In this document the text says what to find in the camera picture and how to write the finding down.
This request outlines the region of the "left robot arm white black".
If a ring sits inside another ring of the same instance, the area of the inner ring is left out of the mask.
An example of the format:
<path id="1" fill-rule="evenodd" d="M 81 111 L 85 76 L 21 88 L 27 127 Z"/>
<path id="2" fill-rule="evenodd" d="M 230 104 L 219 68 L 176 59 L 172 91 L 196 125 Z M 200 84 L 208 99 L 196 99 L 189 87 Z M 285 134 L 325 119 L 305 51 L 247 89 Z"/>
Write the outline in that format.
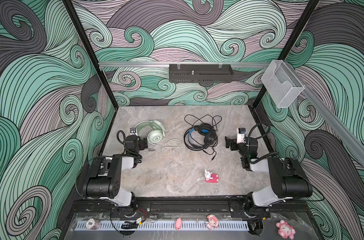
<path id="1" fill-rule="evenodd" d="M 132 208 L 135 194 L 121 186 L 121 175 L 122 171 L 133 169 L 142 162 L 140 151 L 148 148 L 148 141 L 138 135 L 138 128 L 130 128 L 128 136 L 119 130 L 117 140 L 124 147 L 123 153 L 92 160 L 83 186 L 83 196 L 89 200 L 106 200 L 117 207 Z"/>

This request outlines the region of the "black blue headphones with cable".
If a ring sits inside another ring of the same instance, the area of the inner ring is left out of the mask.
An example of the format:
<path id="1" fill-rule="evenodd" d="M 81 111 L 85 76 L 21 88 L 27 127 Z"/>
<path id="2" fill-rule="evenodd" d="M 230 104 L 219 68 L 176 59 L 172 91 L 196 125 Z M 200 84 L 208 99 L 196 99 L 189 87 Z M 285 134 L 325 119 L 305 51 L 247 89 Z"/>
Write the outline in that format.
<path id="1" fill-rule="evenodd" d="M 189 125 L 183 136 L 185 146 L 191 151 L 211 156 L 213 161 L 217 155 L 215 147 L 219 143 L 218 125 L 222 120 L 220 115 L 206 114 L 200 118 L 192 114 L 185 115 L 184 121 Z"/>

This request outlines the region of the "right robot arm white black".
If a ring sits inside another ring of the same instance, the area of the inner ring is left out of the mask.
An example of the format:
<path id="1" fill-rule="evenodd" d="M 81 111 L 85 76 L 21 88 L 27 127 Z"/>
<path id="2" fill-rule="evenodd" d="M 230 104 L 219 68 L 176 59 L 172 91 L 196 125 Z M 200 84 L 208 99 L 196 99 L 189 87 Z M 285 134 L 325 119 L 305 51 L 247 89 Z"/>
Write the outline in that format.
<path id="1" fill-rule="evenodd" d="M 262 126 L 263 123 L 258 123 L 249 132 L 245 128 L 238 128 L 235 139 L 225 137 L 226 148 L 240 154 L 243 169 L 269 175 L 270 184 L 268 186 L 248 194 L 247 205 L 249 208 L 269 207 L 286 200 L 311 197 L 313 186 L 298 160 L 280 158 L 278 152 L 258 156 L 258 140 L 266 137 L 271 129 L 271 125 L 266 124 L 265 133 L 253 138 L 253 131 Z"/>

